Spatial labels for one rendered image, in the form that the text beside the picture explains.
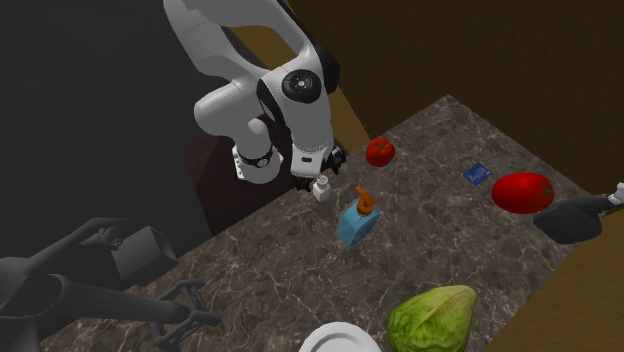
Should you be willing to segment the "blue soap dispenser orange pump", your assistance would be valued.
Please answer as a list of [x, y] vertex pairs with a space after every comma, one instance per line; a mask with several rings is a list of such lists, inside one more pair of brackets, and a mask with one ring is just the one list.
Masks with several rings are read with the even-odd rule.
[[370, 234], [380, 217], [376, 200], [360, 186], [355, 190], [358, 198], [342, 212], [337, 231], [347, 248], [352, 248]]

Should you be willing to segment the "blue card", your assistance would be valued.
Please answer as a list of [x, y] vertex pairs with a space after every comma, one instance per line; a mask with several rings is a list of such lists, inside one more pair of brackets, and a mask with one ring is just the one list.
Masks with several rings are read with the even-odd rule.
[[481, 163], [474, 164], [471, 168], [463, 173], [463, 177], [466, 178], [474, 186], [478, 186], [490, 175], [491, 171]]

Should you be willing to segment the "dark red robot stand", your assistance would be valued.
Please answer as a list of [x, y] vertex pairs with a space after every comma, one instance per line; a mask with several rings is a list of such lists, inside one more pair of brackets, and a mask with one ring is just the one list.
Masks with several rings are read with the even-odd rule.
[[256, 185], [237, 177], [232, 156], [234, 142], [228, 137], [208, 135], [181, 149], [213, 234], [236, 224], [294, 187], [290, 173], [290, 130], [267, 117], [261, 120], [266, 124], [274, 146], [284, 157], [278, 175], [266, 184]]

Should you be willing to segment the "large red tomato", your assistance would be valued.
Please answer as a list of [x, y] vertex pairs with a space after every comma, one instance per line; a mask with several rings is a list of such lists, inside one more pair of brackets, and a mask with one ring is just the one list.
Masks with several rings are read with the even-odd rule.
[[518, 172], [498, 179], [491, 191], [494, 203], [516, 214], [532, 214], [548, 208], [554, 190], [548, 178], [538, 173]]

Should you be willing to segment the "small white bottle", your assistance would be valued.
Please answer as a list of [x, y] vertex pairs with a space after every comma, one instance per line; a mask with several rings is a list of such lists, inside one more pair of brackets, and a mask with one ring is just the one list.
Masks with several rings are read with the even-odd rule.
[[326, 175], [319, 175], [316, 178], [316, 181], [313, 184], [313, 195], [319, 201], [325, 201], [331, 193], [331, 185], [329, 184], [329, 179]]

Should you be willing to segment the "small red tomato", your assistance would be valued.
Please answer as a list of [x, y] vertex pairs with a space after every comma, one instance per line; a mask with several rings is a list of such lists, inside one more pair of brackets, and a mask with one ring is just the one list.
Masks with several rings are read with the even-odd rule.
[[384, 167], [391, 162], [394, 156], [394, 145], [383, 137], [372, 140], [366, 149], [366, 160], [373, 166]]

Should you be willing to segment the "green cabbage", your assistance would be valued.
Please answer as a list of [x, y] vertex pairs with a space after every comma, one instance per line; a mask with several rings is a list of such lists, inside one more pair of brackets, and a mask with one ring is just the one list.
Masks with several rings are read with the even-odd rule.
[[465, 352], [476, 300], [474, 289], [455, 285], [399, 304], [388, 318], [392, 352]]

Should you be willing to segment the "white plate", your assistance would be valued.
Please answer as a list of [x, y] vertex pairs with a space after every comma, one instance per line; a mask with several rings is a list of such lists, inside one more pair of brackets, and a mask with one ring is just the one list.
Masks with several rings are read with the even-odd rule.
[[326, 323], [304, 340], [298, 352], [382, 352], [360, 327], [347, 322]]

